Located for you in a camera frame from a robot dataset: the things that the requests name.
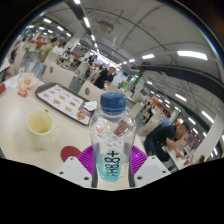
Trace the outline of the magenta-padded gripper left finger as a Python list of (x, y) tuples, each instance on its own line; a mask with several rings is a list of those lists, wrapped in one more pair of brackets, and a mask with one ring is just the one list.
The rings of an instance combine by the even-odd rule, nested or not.
[(62, 167), (57, 176), (86, 188), (96, 188), (97, 169), (91, 146), (80, 151), (74, 146), (65, 146), (61, 150)]

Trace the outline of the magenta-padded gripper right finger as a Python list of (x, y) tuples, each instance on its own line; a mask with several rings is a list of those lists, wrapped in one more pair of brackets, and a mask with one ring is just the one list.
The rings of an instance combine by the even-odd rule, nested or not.
[(128, 180), (131, 188), (140, 188), (163, 177), (170, 171), (156, 156), (147, 156), (134, 146), (129, 160)]

